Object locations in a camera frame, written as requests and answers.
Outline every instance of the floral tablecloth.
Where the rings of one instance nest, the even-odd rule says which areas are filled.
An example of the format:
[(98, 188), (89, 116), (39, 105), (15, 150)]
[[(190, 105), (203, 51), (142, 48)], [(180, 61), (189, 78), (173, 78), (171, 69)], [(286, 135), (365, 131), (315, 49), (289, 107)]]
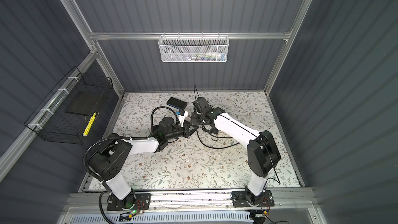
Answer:
[[(282, 157), (276, 166), (281, 185), (268, 180), (267, 187), (300, 186), (264, 92), (207, 92), (200, 93), (200, 96), (246, 126), (272, 133)], [(193, 93), (129, 93), (126, 97), (113, 129), (113, 132), (121, 136), (147, 135), (152, 110), (158, 106), (167, 106), (170, 97), (188, 102), (186, 111), (189, 112), (192, 112), (194, 101)], [(167, 109), (159, 109), (154, 115), (154, 123), (157, 124), (163, 117), (170, 115)], [(214, 141), (216, 138), (212, 140), (202, 130), (199, 130), (199, 135), (205, 144), (214, 147), (236, 142), (233, 139)], [(251, 171), (243, 146), (210, 149), (199, 142), (195, 133), (189, 138), (179, 138), (168, 144), (161, 152), (129, 156), (122, 173), (134, 189), (205, 189), (244, 187), (250, 179)], [(273, 170), (268, 177), (276, 178)], [(103, 186), (93, 178), (89, 189), (103, 189)]]

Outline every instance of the mounting plate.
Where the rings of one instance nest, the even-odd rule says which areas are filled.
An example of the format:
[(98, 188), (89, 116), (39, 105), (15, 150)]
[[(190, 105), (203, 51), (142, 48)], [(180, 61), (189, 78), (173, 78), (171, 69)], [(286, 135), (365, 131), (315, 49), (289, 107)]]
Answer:
[[(233, 201), (234, 208), (253, 207), (249, 205), (247, 200), (241, 200), (241, 199), (246, 199), (245, 191), (232, 191), (231, 194), (234, 194), (238, 197), (237, 199), (235, 199), (235, 201)], [(262, 197), (266, 198), (268, 201), (263, 199), (263, 201), (260, 202), (261, 207), (266, 208), (266, 207), (275, 206), (275, 202), (273, 201), (272, 193), (270, 190), (266, 190)]]
[[(144, 210), (149, 209), (149, 203), (150, 203), (150, 196), (151, 194), (135, 194), (137, 197), (138, 201), (142, 201), (144, 203)], [(107, 211), (123, 211), (119, 206), (117, 206), (116, 201), (112, 201), (111, 203), (108, 203), (108, 207), (106, 208)], [(138, 205), (136, 204), (132, 210), (138, 210)]]

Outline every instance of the gray corrugated wall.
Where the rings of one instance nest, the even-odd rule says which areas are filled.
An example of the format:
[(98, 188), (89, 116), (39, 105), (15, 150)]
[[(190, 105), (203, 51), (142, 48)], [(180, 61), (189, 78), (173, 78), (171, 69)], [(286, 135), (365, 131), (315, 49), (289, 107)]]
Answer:
[(315, 0), (271, 91), (328, 223), (395, 223), (398, 0)]
[(90, 51), (59, 0), (0, 0), (0, 154)]
[[(89, 52), (59, 0), (0, 0), (0, 154), (51, 89)], [(87, 73), (103, 75), (97, 62)], [(55, 223), (82, 178), (82, 155), (102, 137), (112, 93), (84, 145), (35, 138), (0, 182), (0, 223)]]
[(93, 32), (280, 32), (301, 0), (76, 0)]
[(227, 62), (165, 63), (155, 40), (100, 40), (125, 91), (263, 89), (283, 40), (231, 40)]
[[(93, 32), (285, 32), (301, 0), (76, 0)], [(163, 63), (157, 41), (100, 40), (125, 91), (263, 89), (281, 40), (232, 40), (225, 63)]]
[[(86, 73), (104, 76), (97, 62)], [(33, 140), (0, 182), (0, 223), (57, 222), (69, 194), (77, 192), (85, 175), (83, 154), (102, 138), (118, 99), (112, 91), (83, 145)]]

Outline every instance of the table surface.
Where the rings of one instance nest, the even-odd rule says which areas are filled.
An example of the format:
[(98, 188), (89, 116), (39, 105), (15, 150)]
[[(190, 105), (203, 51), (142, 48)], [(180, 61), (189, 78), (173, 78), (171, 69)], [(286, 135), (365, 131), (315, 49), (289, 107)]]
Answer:
[[(252, 129), (272, 133), (281, 153), (276, 172), (281, 185), (267, 181), (267, 187), (300, 187), (271, 108), (264, 92), (201, 92), (214, 107), (220, 107), (231, 117)], [(150, 129), (150, 115), (158, 106), (167, 106), (170, 97), (186, 101), (186, 111), (192, 112), (193, 93), (129, 93), (117, 119), (113, 132), (121, 136), (145, 136)], [(154, 124), (165, 116), (167, 109), (159, 109), (154, 115)], [(199, 135), (205, 144), (224, 147), (234, 144), (234, 139), (218, 139), (202, 130)], [(215, 150), (204, 147), (196, 133), (178, 141), (158, 153), (142, 153), (127, 158), (122, 173), (134, 189), (190, 189), (190, 188), (236, 188), (244, 187), (251, 170), (247, 152), (242, 145)], [(268, 177), (275, 177), (270, 171)], [(94, 178), (89, 189), (104, 189)]]

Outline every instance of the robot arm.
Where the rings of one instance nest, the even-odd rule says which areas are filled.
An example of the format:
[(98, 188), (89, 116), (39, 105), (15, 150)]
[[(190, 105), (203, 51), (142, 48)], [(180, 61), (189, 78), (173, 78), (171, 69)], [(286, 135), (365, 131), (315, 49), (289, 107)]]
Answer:
[(243, 145), (248, 152), (248, 163), (251, 177), (245, 188), (247, 201), (256, 206), (265, 190), (268, 172), (275, 168), (281, 159), (274, 138), (267, 130), (259, 132), (233, 119), (221, 108), (213, 109), (204, 97), (199, 97), (194, 106), (196, 113), (193, 124), (210, 125), (210, 132), (221, 130)]
[(228, 113), (214, 117), (214, 125), (243, 145), (248, 151), (248, 163), (251, 169), (250, 181), (247, 184), (246, 199), (251, 205), (257, 205), (266, 186), (268, 172), (281, 159), (272, 134), (259, 132), (233, 119)]
[(121, 208), (129, 209), (136, 202), (134, 191), (121, 173), (127, 157), (144, 152), (159, 152), (167, 146), (168, 140), (181, 136), (187, 138), (202, 125), (210, 125), (212, 133), (218, 133), (219, 130), (227, 133), (247, 149), (248, 164), (252, 173), (245, 188), (246, 199), (251, 205), (258, 205), (265, 190), (268, 172), (275, 168), (281, 159), (272, 134), (266, 130), (260, 132), (243, 125), (219, 107), (213, 109), (204, 97), (199, 97), (194, 106), (196, 112), (192, 113), (191, 123), (184, 122), (186, 112), (179, 112), (179, 125), (174, 123), (173, 118), (165, 117), (159, 125), (153, 127), (151, 137), (124, 140), (117, 134), (111, 134), (115, 137), (114, 140), (104, 141), (97, 147), (88, 164), (102, 178), (102, 184), (115, 196)]
[(115, 139), (102, 141), (89, 158), (88, 165), (100, 176), (102, 185), (113, 195), (113, 200), (120, 208), (128, 210), (136, 202), (134, 190), (121, 172), (127, 157), (144, 152), (159, 152), (167, 146), (168, 140), (187, 138), (198, 129), (192, 128), (189, 122), (184, 122), (186, 112), (181, 112), (181, 117), (180, 113), (177, 114), (180, 124), (175, 124), (172, 117), (165, 117), (153, 126), (152, 136), (145, 139), (121, 139), (119, 135), (111, 134), (109, 137)]

